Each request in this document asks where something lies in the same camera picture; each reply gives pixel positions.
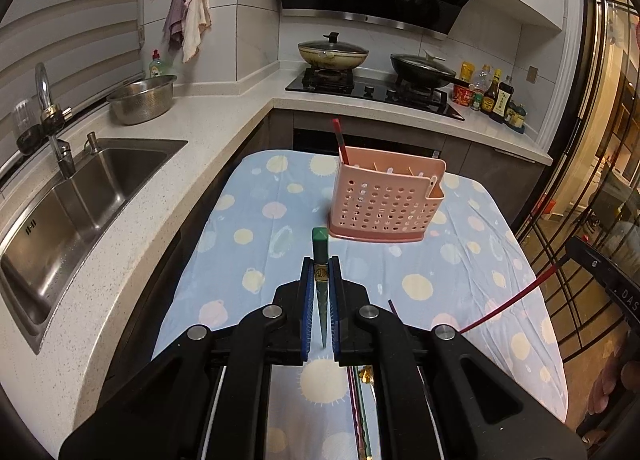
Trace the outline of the green chopstick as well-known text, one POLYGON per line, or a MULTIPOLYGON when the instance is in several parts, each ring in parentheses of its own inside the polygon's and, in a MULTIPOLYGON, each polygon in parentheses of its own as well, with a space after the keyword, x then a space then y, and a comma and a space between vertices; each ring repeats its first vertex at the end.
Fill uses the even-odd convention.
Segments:
POLYGON ((311 232, 312 259, 314 260, 314 283, 320 321, 322 347, 328 342, 328 285, 329 285, 329 232, 326 227, 315 227, 311 232))
POLYGON ((362 391, 362 379, 360 370, 355 368, 355 383, 356 394, 358 399, 358 411, 359 411, 359 427, 362 441, 363 458, 372 459, 372 447, 370 442, 370 433, 367 421, 366 406, 364 406, 363 391, 362 391))

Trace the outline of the red chopstick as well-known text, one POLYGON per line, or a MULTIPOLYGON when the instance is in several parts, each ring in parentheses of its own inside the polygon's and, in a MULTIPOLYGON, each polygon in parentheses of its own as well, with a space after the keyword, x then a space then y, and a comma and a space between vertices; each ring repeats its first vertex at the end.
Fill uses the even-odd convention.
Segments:
POLYGON ((465 334, 466 332, 469 332, 477 328, 481 324, 484 324, 485 322, 490 321, 491 319, 494 319, 498 315, 501 315, 505 310, 510 308, 512 305, 514 305, 517 302, 520 302, 523 298, 529 295, 529 293, 532 293, 533 290, 538 289, 544 282, 546 282, 550 277, 552 277, 558 271, 558 268, 559 268, 558 265, 551 265, 540 276, 538 276, 531 284, 529 284, 525 289, 518 292, 518 294, 513 295, 512 298, 509 298, 506 302, 502 303, 497 308, 495 308, 488 314, 484 315, 482 318, 477 319, 477 321, 474 321, 472 324, 469 324, 468 326, 461 329, 460 333, 465 334))
POLYGON ((334 128, 334 133, 337 140, 338 151, 340 152, 341 160, 344 165, 349 165, 349 157, 346 148, 346 144, 344 141, 343 131, 341 127, 341 122, 339 118, 332 119, 332 125, 334 128))

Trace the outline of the dark maroon chopstick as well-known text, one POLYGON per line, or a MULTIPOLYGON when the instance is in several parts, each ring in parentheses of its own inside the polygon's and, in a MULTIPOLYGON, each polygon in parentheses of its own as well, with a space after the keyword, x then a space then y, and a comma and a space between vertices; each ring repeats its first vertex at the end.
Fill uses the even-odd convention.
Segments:
POLYGON ((354 422, 357 456, 359 460, 364 460, 366 458, 366 448, 364 448, 364 441, 362 437, 359 397, 357 394, 357 382, 355 380, 354 367, 347 368, 347 381, 349 386, 350 406, 352 407, 352 422, 354 422))

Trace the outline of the pink perforated utensil holder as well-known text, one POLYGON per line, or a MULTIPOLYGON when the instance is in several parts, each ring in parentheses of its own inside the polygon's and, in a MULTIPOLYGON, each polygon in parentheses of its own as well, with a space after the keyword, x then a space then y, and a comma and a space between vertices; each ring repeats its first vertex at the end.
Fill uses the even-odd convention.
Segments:
POLYGON ((373 243, 421 241, 445 199, 442 159, 347 147, 333 188, 329 233, 373 243))

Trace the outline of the black gas stove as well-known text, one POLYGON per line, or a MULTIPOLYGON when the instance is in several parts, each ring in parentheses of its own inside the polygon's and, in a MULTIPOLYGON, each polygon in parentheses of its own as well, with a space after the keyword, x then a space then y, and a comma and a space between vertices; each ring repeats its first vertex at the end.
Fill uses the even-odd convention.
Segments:
POLYGON ((415 90, 408 81, 401 78, 378 80, 355 76, 352 70, 320 70, 309 67, 285 89, 289 92, 326 94, 387 102, 464 121, 464 116, 449 105, 446 90, 441 88, 415 90))

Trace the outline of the brown vinegar bottle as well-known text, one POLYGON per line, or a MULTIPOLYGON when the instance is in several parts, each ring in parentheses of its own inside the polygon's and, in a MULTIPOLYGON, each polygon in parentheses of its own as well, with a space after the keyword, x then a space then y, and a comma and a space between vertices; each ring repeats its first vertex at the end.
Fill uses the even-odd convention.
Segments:
POLYGON ((494 73, 494 76, 491 79, 491 83, 483 95, 482 102, 480 103, 480 110, 482 110, 485 114, 491 114, 492 109, 494 108, 497 96, 498 96, 498 88, 501 80, 501 70, 497 69, 494 73))

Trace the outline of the dark soy sauce bottle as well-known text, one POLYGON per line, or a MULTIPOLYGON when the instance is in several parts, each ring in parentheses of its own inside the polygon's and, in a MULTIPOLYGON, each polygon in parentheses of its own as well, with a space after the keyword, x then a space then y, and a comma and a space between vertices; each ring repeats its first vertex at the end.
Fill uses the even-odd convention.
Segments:
POLYGON ((490 113, 492 120, 498 123, 504 122, 506 118, 506 108, 508 108, 513 93, 512 76, 507 76, 504 81, 499 83, 498 95, 490 113))

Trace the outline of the black wok with lid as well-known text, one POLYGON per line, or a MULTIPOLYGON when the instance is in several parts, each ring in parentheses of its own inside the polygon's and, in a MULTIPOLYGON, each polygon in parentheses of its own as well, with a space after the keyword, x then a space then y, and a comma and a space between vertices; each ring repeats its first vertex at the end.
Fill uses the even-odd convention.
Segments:
POLYGON ((390 62, 398 78, 410 83, 414 88, 442 88, 449 84, 468 86, 467 82, 457 77, 454 70, 432 56, 391 54, 390 62))

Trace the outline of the steel mixing bowl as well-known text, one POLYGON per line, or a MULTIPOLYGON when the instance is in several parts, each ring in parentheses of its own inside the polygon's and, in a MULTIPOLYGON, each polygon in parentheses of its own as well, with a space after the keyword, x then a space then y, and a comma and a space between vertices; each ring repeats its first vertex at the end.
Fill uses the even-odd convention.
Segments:
POLYGON ((175 76, 153 76, 116 88, 106 96, 111 113, 122 125, 136 125, 162 116, 174 105, 175 76))

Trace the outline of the clear plastic bottle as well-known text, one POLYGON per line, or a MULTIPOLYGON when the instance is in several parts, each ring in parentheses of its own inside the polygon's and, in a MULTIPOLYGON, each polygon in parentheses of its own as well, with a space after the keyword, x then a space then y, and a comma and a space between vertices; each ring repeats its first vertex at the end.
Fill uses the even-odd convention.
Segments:
POLYGON ((483 96, 486 90, 488 90, 488 87, 490 87, 491 78, 491 66, 489 64, 484 64, 480 70, 474 73, 470 89, 475 95, 480 94, 480 96, 483 96))

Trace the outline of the soap dispenser pump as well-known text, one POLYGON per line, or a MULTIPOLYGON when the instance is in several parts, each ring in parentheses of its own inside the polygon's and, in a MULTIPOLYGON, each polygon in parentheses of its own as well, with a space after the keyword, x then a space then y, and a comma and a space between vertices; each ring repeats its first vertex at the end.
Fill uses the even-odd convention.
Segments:
POLYGON ((98 154, 102 150, 95 132, 90 132, 87 135, 85 145, 88 147, 89 154, 98 154))

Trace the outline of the yellow seasoning packet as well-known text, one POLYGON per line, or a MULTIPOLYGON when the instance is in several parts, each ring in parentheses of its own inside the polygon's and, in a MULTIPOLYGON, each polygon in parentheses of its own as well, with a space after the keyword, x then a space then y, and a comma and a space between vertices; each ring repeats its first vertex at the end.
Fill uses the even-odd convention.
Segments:
POLYGON ((472 62, 463 61, 460 69, 459 79, 464 81, 465 83, 469 83, 473 79, 473 74, 475 72, 475 66, 472 62))

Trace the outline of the green dish soap bottle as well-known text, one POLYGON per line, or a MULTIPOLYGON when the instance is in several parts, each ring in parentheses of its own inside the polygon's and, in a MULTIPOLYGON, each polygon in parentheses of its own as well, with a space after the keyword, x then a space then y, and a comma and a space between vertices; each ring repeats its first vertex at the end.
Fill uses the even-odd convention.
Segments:
POLYGON ((149 63, 149 77, 156 78, 157 76, 162 76, 165 73, 164 67, 165 65, 162 57, 160 56, 160 52, 158 50, 153 50, 152 59, 149 63))

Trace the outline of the cream hanging towel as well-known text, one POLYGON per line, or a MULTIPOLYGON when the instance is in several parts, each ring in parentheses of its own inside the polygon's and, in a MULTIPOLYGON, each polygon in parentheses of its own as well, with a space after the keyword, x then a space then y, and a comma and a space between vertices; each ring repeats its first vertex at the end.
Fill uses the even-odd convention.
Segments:
POLYGON ((186 64, 200 50, 204 32, 212 26, 209 0, 186 0, 182 20, 182 62, 186 64))

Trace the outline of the purple hanging towel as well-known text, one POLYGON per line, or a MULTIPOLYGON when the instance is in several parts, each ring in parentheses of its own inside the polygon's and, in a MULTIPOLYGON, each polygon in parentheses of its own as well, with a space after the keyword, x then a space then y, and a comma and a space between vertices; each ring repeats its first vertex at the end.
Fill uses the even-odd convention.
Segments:
POLYGON ((163 26, 163 39, 171 52, 176 52, 182 45, 182 22, 185 16, 186 0, 171 0, 163 26))

